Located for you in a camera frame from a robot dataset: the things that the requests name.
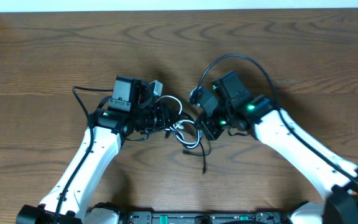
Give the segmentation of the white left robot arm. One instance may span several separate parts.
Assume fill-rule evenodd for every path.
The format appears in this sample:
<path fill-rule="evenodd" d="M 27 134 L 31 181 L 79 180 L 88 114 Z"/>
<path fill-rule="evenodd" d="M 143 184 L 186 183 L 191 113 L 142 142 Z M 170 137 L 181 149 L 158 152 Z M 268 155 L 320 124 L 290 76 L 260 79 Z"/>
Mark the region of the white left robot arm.
<path fill-rule="evenodd" d="M 163 85 L 155 80 L 117 77 L 93 113 L 86 112 L 87 129 L 65 173 L 38 206 L 24 205 L 16 223 L 124 223 L 120 211 L 102 204 L 88 208 L 112 159 L 134 131 L 145 135 L 176 123 L 179 113 L 161 101 Z"/>

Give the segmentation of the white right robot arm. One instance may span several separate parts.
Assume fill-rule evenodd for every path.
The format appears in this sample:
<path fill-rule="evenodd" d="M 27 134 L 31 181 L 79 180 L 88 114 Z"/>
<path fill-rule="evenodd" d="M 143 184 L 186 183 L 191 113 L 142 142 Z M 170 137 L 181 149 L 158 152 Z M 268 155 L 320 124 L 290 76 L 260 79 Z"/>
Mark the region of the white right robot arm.
<path fill-rule="evenodd" d="M 305 176 L 324 200 L 289 212 L 287 223 L 358 223 L 358 166 L 330 151 L 304 131 L 271 98 L 195 93 L 203 112 L 198 126 L 210 139 L 222 130 L 243 129 L 271 147 Z"/>

